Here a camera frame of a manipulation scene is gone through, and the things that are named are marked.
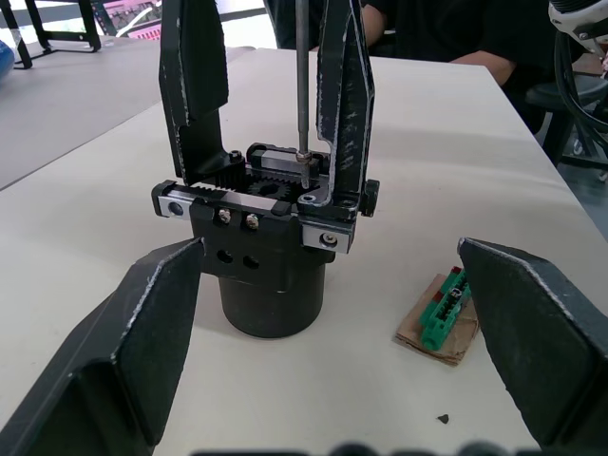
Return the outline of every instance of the mounting hole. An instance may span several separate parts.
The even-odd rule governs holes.
[[[319,242],[321,243],[321,245],[324,245],[328,249],[332,249],[336,245],[338,245],[338,238],[332,233],[323,233],[319,238]]]
[[[245,265],[245,267],[249,269],[259,269],[259,261],[257,261],[252,256],[246,256],[243,259],[243,265]]]
[[[181,217],[183,216],[183,207],[178,202],[171,201],[169,203],[169,212],[174,216]]]
[[[225,250],[220,250],[218,252],[218,260],[222,263],[230,264],[234,261],[234,258],[232,258],[232,255],[230,255]]]

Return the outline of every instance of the metal rod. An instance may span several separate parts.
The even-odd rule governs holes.
[[[299,149],[297,160],[302,163],[302,187],[310,187],[311,152],[308,150],[308,55],[309,55],[309,0],[295,0],[295,48],[297,55],[297,131]]]

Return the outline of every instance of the person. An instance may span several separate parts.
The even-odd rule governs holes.
[[[266,0],[280,48],[295,48],[295,0]],[[394,28],[392,56],[486,67],[528,128],[544,111],[525,102],[532,86],[554,80],[556,29],[546,0],[367,0],[368,47]],[[310,0],[311,48],[318,46],[324,0]]]

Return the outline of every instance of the gear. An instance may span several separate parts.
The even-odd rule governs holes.
[[[277,180],[260,180],[252,183],[247,189],[249,195],[283,200],[289,196],[292,189],[288,183]]]

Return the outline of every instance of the blue object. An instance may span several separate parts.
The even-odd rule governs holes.
[[[15,63],[15,55],[12,49],[0,41],[0,79],[4,78]]]

